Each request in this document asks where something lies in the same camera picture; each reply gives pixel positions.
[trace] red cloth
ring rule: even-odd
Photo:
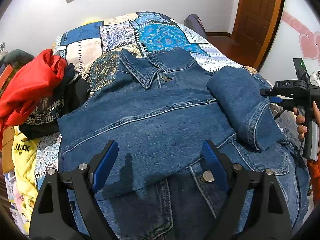
[[[65,59],[46,49],[18,70],[0,98],[0,131],[23,124],[40,98],[52,95],[62,81],[66,65]]]
[[[318,153],[318,161],[307,161],[311,178],[313,205],[315,206],[320,200],[320,153]]]

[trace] finger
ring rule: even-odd
[[[313,114],[315,115],[318,125],[320,124],[320,111],[315,101],[313,101]]]
[[[296,118],[296,124],[301,124],[301,123],[304,123],[305,122],[305,118],[303,115],[298,115],[297,118]]]
[[[293,113],[294,113],[295,116],[297,116],[298,115],[298,108],[294,107],[293,108]]]
[[[306,133],[308,131],[307,127],[299,124],[298,127],[297,127],[297,132],[298,133]]]
[[[299,140],[302,140],[304,138],[304,133],[300,133],[299,135],[298,135],[298,139]]]

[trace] clothes pile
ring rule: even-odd
[[[70,83],[76,74],[74,65],[53,55],[52,49],[42,51],[36,58],[17,49],[6,52],[1,62],[1,78],[6,80],[0,89],[0,134],[1,139],[5,138],[2,158],[8,159],[2,168],[5,172],[14,168],[15,187],[21,196],[14,200],[17,210],[26,218],[23,227],[28,233],[37,197],[39,137],[59,132],[57,118],[83,104],[89,97],[90,86],[84,80]]]

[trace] wooden floor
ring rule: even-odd
[[[250,54],[245,48],[227,36],[211,36],[208,41],[233,61],[253,67],[256,56]]]

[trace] patterned bedsheet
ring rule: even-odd
[[[189,51],[199,65],[210,72],[225,65],[243,67],[224,56],[199,34],[154,12],[126,14],[68,31],[57,37],[54,54],[73,63],[82,78],[91,83],[94,93],[115,80],[118,51],[128,49],[136,57],[146,57],[149,52],[170,50],[176,46]],[[281,117],[279,127],[294,139],[296,131],[292,117],[286,113]],[[40,139],[35,174],[39,184],[50,168],[58,167],[60,140],[58,133]]]
[[[136,57],[148,52],[182,47],[208,71],[225,65],[242,67],[230,60],[199,34],[159,13],[138,12],[83,25],[57,37],[54,54],[65,57],[78,70],[102,54],[128,49]]]

